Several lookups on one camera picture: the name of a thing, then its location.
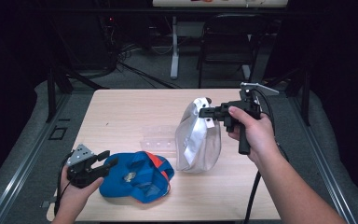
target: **finger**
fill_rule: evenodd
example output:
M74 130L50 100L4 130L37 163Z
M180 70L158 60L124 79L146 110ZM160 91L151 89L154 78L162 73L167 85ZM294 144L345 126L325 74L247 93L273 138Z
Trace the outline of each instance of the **finger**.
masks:
M263 119L263 118L269 119L269 116L268 116L267 114L265 114L265 113L261 113L261 114L260 114L260 118L261 118L261 119Z
M240 135L238 133L228 133L228 136L235 139L235 140L239 140L240 139Z
M97 190L97 188L101 186L102 183L103 183L103 177L99 177L90 185L86 186L84 190L88 193L88 195L91 195L95 190Z
M240 134L240 129L241 129L241 126L240 126L240 125L235 125L235 126L234 126L234 133Z
M61 181L67 181L68 180L68 166L64 165L62 167L62 171L61 171Z
M237 108L236 106L231 106L228 109L228 112L234 119L239 120L242 124L244 124L247 127L251 126L255 122L255 119L252 118L252 116L250 116L245 111Z

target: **blue cap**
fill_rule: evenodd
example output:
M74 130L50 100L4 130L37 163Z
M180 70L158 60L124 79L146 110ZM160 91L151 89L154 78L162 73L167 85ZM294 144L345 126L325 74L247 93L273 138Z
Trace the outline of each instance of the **blue cap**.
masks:
M146 151L117 153L104 163L118 158L104 178L100 192L104 197L131 196L142 203L151 203L170 191L174 170L164 157Z

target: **chair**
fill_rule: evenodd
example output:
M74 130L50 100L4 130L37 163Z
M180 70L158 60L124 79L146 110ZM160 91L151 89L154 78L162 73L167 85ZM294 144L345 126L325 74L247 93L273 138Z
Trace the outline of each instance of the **chair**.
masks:
M266 18L254 14L219 14L208 19L200 40L199 88L204 63L249 65L251 79L268 24Z

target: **gray floor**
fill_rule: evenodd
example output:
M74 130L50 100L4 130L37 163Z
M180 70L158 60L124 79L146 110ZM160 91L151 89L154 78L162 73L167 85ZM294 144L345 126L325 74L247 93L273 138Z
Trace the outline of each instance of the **gray floor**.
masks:
M262 51L255 79L262 77L268 53L268 49ZM197 88L197 50L184 43L181 45L180 55L179 76L176 80L170 79L171 53L157 54L153 50L137 49L131 52L131 56L124 63L180 88ZM221 78L221 75L225 74L224 78L230 77L236 80L206 80L205 88L216 86L238 88L243 80L241 71L236 71L236 68L211 67L206 69L206 74L208 74L206 78ZM144 79L121 66L112 74L94 78L93 81L111 89L163 88L159 84L153 86L145 82ZM75 87L73 94L62 95L58 92L59 110L51 123L45 122L48 117L47 84L44 82L36 87L38 101L34 113L0 170L0 223L48 223L47 208L40 207L40 204L54 193L60 158L72 148L92 96L89 87L77 80L72 80L72 83ZM287 151L291 163L303 178L335 207L336 202L331 195L331 189L326 186L324 172L318 167L315 155L312 153L307 132L296 117L297 100L288 99L283 94L269 99L277 122L277 138ZM353 185L339 161L334 132L318 97L313 94L310 98L310 124L326 163L334 174L339 193L344 196L344 203L352 214L350 220L352 223L358 223L358 188ZM62 140L54 140L56 137L54 134L60 135L57 130L63 129L66 132ZM259 220L252 223L280 223L280 221Z

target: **white bag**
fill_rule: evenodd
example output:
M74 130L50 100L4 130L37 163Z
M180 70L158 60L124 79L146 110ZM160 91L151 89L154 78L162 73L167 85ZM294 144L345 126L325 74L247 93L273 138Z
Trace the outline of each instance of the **white bag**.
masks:
M205 97L197 98L189 104L176 129L176 169L179 171L208 171L219 158L220 123L217 120L199 118L203 107L210 107Z

